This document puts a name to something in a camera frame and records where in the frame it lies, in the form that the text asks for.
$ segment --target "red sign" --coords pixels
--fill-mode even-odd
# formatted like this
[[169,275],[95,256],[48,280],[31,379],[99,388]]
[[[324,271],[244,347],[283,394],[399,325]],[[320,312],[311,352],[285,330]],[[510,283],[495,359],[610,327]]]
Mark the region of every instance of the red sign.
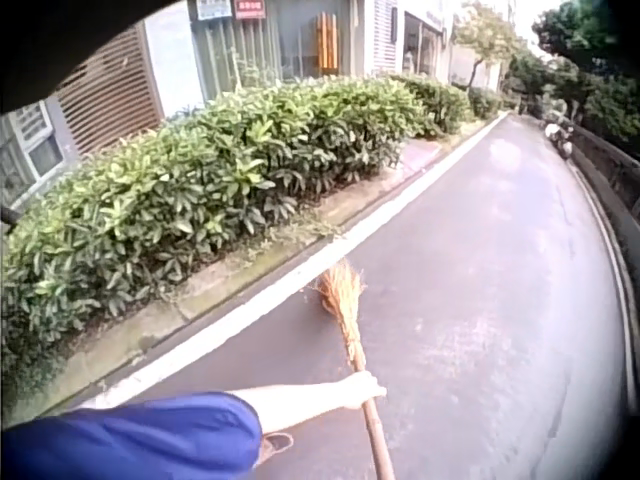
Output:
[[264,0],[235,0],[238,20],[260,19],[266,17]]

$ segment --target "sign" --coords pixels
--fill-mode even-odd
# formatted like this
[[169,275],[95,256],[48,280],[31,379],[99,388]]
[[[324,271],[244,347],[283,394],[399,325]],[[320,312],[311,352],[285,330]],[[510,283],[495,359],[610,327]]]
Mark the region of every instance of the sign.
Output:
[[264,0],[235,0],[236,18],[238,20],[253,20],[265,18]]
[[231,16],[231,0],[197,0],[198,20],[212,20]]
[[427,20],[431,24],[432,27],[436,28],[439,32],[442,31],[444,27],[444,22],[442,21],[442,15],[436,15],[427,10]]

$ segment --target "hand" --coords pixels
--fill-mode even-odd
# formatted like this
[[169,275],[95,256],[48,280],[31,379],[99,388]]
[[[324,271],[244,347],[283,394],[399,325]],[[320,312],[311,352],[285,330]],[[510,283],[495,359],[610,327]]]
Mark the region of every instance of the hand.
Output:
[[362,407],[362,404],[375,397],[387,395],[387,389],[378,384],[378,379],[370,372],[356,372],[338,383],[342,406],[352,410]]

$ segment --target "shoe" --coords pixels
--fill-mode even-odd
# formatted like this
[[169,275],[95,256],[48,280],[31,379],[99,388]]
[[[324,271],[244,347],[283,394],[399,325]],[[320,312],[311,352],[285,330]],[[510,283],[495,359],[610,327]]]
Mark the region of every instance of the shoe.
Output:
[[282,453],[289,450],[293,446],[293,437],[288,433],[270,433],[262,437],[260,443],[260,455],[258,461],[254,465],[254,468],[262,465],[271,457],[278,453]]

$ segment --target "motorcycle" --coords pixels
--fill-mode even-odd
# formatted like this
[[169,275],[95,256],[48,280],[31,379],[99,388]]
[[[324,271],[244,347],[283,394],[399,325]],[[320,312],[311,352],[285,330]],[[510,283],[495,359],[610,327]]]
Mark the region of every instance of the motorcycle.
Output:
[[563,160],[571,158],[573,151],[573,144],[571,143],[571,136],[573,134],[573,127],[567,127],[564,130],[556,123],[549,123],[544,129],[545,136],[556,147],[560,157]]

